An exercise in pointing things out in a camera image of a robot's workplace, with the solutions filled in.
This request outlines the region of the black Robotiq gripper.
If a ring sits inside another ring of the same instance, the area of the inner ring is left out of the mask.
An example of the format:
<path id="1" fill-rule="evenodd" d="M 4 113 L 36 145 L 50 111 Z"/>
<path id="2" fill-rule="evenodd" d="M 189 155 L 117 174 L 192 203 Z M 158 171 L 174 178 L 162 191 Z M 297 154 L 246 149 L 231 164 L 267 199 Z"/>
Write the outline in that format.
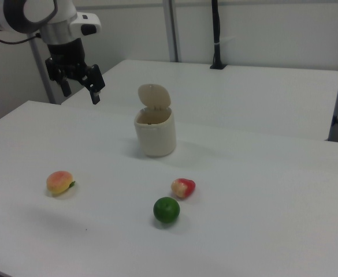
<path id="1" fill-rule="evenodd" d="M 81 80 L 81 84 L 88 89 L 94 105 L 100 101 L 100 91 L 105 87 L 102 73 L 97 64 L 87 66 L 84 47 L 81 39 L 66 44 L 48 44 L 50 58 L 45 60 L 49 79 L 55 81 L 67 98 L 71 95 L 68 79 Z"/>

